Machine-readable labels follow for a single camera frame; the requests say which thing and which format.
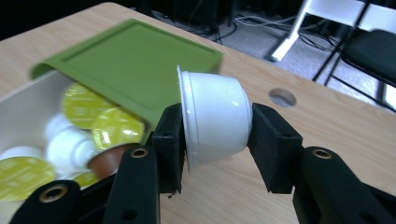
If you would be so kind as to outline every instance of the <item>chair leg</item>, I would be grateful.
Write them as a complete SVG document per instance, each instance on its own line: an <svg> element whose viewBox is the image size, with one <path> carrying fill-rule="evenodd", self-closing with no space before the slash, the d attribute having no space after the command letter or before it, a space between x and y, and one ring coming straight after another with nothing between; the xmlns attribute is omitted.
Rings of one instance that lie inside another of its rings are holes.
<svg viewBox="0 0 396 224"><path fill-rule="evenodd" d="M337 68L337 66L340 63L340 61L341 61L341 56L338 55L334 65L332 66L332 71L330 71L330 74L327 76L326 81L324 82L324 86L327 86L327 84L329 84L330 78L334 77L334 75L333 75L334 71Z"/></svg>
<svg viewBox="0 0 396 224"><path fill-rule="evenodd" d="M332 60L332 57L334 57L335 53L338 50L335 49L332 51L332 53L330 54L330 56L326 59L326 61L324 62L324 64L319 68L318 72L315 74L315 76L312 78L312 81L316 82L317 79L320 77L320 75L322 74L322 72L324 71L324 69L326 69L327 65L329 64L329 62Z"/></svg>

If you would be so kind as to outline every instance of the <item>screw hole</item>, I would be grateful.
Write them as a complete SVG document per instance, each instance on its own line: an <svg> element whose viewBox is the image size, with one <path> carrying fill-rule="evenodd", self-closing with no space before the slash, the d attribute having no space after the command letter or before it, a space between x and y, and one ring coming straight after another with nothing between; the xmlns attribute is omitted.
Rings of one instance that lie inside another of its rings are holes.
<svg viewBox="0 0 396 224"><path fill-rule="evenodd" d="M131 221L131 220L134 220L135 218L137 218L137 215L138 215L138 213L134 209L125 210L122 213L122 219L124 221Z"/></svg>
<svg viewBox="0 0 396 224"><path fill-rule="evenodd" d="M145 148L137 148L131 152L131 156L136 159L143 158L148 154L149 152Z"/></svg>
<svg viewBox="0 0 396 224"><path fill-rule="evenodd" d="M271 100L282 107L292 107L297 104L297 99L290 91L284 89L273 89L270 91Z"/></svg>
<svg viewBox="0 0 396 224"><path fill-rule="evenodd" d="M324 160L328 160L328 159L332 158L332 154L330 154L328 151L323 150L323 149L315 149L312 153L316 157L319 157L319 158L324 159Z"/></svg>
<svg viewBox="0 0 396 224"><path fill-rule="evenodd" d="M52 203L61 199L67 192L67 186L59 184L52 186L40 194L39 201L42 203Z"/></svg>

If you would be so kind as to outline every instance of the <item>cable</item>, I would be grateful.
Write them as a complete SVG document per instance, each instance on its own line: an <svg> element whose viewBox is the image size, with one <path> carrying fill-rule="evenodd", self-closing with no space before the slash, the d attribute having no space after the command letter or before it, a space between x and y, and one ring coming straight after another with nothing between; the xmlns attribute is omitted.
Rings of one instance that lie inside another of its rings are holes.
<svg viewBox="0 0 396 224"><path fill-rule="evenodd" d="M221 39L223 39L223 38L225 38L225 37L227 37L227 36L233 35L233 34L236 32L237 29L238 29L238 26L236 25L235 22L233 22L233 29L231 30L230 33L228 33L227 35L224 35L224 36L216 37L216 39L214 39L213 41L214 41L214 42L221 41Z"/></svg>
<svg viewBox="0 0 396 224"><path fill-rule="evenodd" d="M268 21L266 19L263 19L263 18L260 18L260 17L257 17L257 16L244 16L244 17L235 18L234 20L239 22L239 23L242 23L242 24L244 24L246 26L253 26L253 27L254 26L266 26L266 25L270 25L270 24L283 26L285 24L283 24L282 22L294 20L296 17L297 16L292 16L292 17L288 17L286 19L279 20L279 21ZM243 20L245 20L245 21L253 21L253 22L257 22L258 21L260 23L256 23L256 24L246 23Z"/></svg>
<svg viewBox="0 0 396 224"><path fill-rule="evenodd" d="M242 17L238 17L235 18L235 21L242 23L246 26L251 26L251 27L259 27L259 26L267 26L267 27L271 27L271 28L275 28L281 31L285 31L285 32L290 32L292 25L290 24L285 24L283 22L285 21L291 21L294 20L296 18L296 16L292 16L292 17L288 17L286 19L283 20L278 20L278 21L269 21L257 16L242 16ZM322 19L318 22L316 22L315 24L311 24L305 27L300 27L299 29L299 37L300 39L308 46L316 48L316 49L320 49L320 50L332 50L333 48L335 48L335 46L338 44L338 42L334 39L331 39L330 37L326 37L323 35L317 35L315 33L312 32L307 32L308 30L312 30L314 28L319 27L321 24L325 23L327 20L326 19ZM313 41L312 39L308 38L306 35L314 35L316 37L322 38L324 40L326 40L330 46L329 47L324 47L320 44L318 44L317 42Z"/></svg>
<svg viewBox="0 0 396 224"><path fill-rule="evenodd" d="M223 45L222 44L222 37L221 37L221 35L220 35L220 28L218 27L218 29L217 29L217 31L216 31L216 33L215 33L215 38L216 39L218 39L219 40L219 43L221 44L221 45Z"/></svg>
<svg viewBox="0 0 396 224"><path fill-rule="evenodd" d="M168 24L172 24L176 28L182 29L184 31L187 31L187 32L195 34L195 35L200 35L200 36L203 36L203 37L207 37L208 36L208 31L199 30L199 29L196 29L196 28L192 27L192 25L185 24L185 23L179 22L179 21L171 20L166 15L164 15L163 13L161 13L159 11L153 11L152 14L154 15L155 19L157 19L159 21L166 22Z"/></svg>

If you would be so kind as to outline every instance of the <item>storage box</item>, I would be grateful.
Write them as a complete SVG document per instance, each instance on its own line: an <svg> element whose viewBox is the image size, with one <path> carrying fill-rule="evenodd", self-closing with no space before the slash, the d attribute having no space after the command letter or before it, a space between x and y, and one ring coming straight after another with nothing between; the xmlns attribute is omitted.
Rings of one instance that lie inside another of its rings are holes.
<svg viewBox="0 0 396 224"><path fill-rule="evenodd" d="M216 73L220 61L216 50L141 21L126 21L38 64L32 82L0 99L0 154L16 146L44 148L45 127L74 82L147 121L147 138L163 110L180 102L177 66Z"/></svg>

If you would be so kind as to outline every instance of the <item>floor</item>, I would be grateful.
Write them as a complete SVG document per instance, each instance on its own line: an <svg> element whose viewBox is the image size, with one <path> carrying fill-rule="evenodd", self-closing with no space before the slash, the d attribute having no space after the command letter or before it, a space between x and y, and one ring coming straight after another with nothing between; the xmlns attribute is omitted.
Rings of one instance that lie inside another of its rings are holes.
<svg viewBox="0 0 396 224"><path fill-rule="evenodd" d="M315 75L332 50L332 45L328 40L316 35L304 34L305 39L299 38L282 61L272 62L269 59L269 55L271 55L273 50L280 44L280 41L283 40L288 32L280 30L279 27L274 28L263 25L261 19L267 19L268 21L284 20L283 18L266 18L264 12L258 13L240 10L236 13L233 24L225 21L219 26L219 32L213 35L206 34L205 27L193 27L182 22L170 21L165 15L159 12L155 12L154 15L161 21L189 30L192 33L202 35L208 39L217 40L218 43L224 46L244 52L247 55L263 60L266 63L271 63L274 66L278 66L307 79L311 79ZM246 16L249 17L247 20L240 19ZM291 25L291 23L292 20L287 21L285 24ZM311 31L314 31L316 27L315 24L306 24L305 26L313 28ZM322 84L324 82L326 77L325 74L326 73L319 78L318 83ZM345 63L340 63L335 74L361 90L365 90L370 95L376 95L378 82L353 67ZM355 97L368 104L375 105L370 99L342 85L334 79L329 82L328 87Z"/></svg>

